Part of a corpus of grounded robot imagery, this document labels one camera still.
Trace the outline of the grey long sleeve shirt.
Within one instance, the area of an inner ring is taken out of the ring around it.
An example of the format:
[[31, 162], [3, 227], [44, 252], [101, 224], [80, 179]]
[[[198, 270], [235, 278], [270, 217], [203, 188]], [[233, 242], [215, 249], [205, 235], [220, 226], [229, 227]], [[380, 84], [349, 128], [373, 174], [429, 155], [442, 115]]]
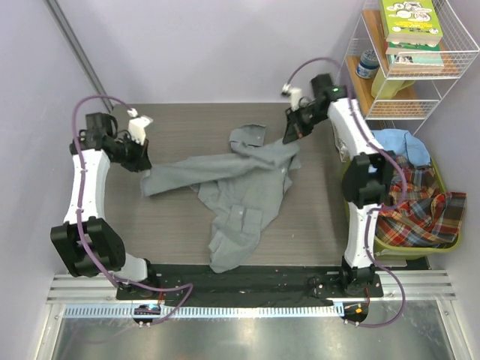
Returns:
[[229, 136], [230, 153], [154, 165], [141, 180], [145, 197], [189, 187], [215, 213], [208, 245], [213, 272], [237, 268], [256, 250], [292, 186], [290, 171], [301, 166], [298, 142], [266, 144], [265, 136], [265, 126], [243, 125]]

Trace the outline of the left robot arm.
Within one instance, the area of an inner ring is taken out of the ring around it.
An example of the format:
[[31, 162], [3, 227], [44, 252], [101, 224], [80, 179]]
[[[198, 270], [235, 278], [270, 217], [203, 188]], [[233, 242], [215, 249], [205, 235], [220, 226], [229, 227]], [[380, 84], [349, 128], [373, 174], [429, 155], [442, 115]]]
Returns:
[[132, 173], [152, 168], [146, 129], [152, 119], [129, 111], [125, 130], [107, 113], [85, 117], [86, 127], [70, 144], [74, 179], [70, 205], [63, 223], [50, 230], [50, 239], [74, 277], [92, 278], [107, 272], [114, 283], [133, 281], [143, 299], [158, 294], [160, 281], [147, 259], [131, 256], [124, 242], [107, 223], [104, 208], [106, 180], [111, 164]]

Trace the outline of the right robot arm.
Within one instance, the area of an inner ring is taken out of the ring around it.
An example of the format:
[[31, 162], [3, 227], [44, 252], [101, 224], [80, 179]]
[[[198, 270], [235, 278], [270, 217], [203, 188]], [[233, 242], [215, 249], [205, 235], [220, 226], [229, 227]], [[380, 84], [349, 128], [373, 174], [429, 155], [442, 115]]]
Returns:
[[349, 153], [349, 163], [341, 178], [349, 230], [339, 275], [330, 283], [345, 297], [379, 298], [383, 289], [372, 250], [378, 214], [393, 177], [393, 154], [375, 140], [347, 87], [334, 85], [327, 73], [314, 77], [310, 84], [313, 100], [306, 100], [302, 90], [290, 83], [281, 90], [290, 103], [283, 143], [305, 138], [324, 120], [334, 126]]

